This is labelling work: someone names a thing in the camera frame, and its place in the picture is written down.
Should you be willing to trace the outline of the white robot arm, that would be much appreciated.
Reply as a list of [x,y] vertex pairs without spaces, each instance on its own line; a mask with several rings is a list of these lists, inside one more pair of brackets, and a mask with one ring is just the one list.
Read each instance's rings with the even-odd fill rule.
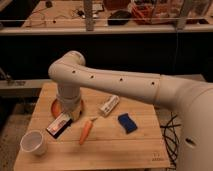
[[78,51],[53,62],[62,107],[73,111],[82,87],[164,107],[182,121],[176,171],[213,171],[213,83],[151,73],[92,69]]

